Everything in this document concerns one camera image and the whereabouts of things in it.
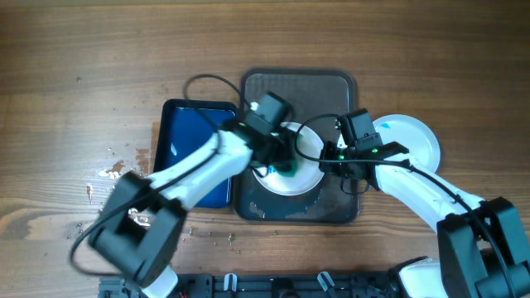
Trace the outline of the green sponge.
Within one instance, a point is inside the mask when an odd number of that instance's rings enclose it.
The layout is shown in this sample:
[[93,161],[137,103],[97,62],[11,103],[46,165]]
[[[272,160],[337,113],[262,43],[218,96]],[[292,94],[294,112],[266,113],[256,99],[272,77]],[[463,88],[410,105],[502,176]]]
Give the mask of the green sponge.
[[269,166],[271,173],[277,173],[283,177],[293,177],[298,169],[298,162],[296,159],[289,161],[280,161],[278,163]]

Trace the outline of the white plate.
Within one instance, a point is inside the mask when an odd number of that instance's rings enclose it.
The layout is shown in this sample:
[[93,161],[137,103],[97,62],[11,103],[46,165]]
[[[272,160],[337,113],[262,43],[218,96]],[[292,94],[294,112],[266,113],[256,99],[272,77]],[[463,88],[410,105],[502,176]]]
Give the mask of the white plate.
[[435,173],[441,162],[441,148],[433,131],[421,121],[402,114],[391,114],[373,121],[374,131],[383,144],[397,142],[409,150],[411,163],[421,171]]
[[[298,150],[311,158],[317,159],[324,146],[318,134],[308,127],[300,128],[300,123],[284,122],[281,127],[286,127],[295,133]],[[266,172],[266,168],[254,169],[254,176],[258,182],[268,191],[276,195],[294,196],[302,195],[319,184],[324,173],[319,170],[319,163],[300,156],[294,148],[294,156],[298,162],[298,169],[293,177],[283,177],[277,173]]]

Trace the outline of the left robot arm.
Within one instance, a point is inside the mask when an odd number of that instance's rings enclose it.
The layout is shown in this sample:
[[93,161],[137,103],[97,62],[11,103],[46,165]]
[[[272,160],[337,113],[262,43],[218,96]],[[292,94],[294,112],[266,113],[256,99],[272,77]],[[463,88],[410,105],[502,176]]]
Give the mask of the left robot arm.
[[170,267],[188,212],[212,189],[249,166],[289,162],[295,134],[282,125],[260,132],[232,119],[198,150],[146,178],[127,173],[89,229],[89,245],[147,297],[168,297]]

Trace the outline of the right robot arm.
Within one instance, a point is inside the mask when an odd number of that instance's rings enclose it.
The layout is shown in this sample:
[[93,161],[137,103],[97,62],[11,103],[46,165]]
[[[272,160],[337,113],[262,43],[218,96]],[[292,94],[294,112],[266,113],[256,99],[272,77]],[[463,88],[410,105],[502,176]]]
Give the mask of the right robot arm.
[[391,142],[359,152],[326,142],[320,169],[366,180],[399,199],[437,235],[439,258],[399,269],[409,297],[523,297],[529,292],[529,242],[515,206],[451,185]]

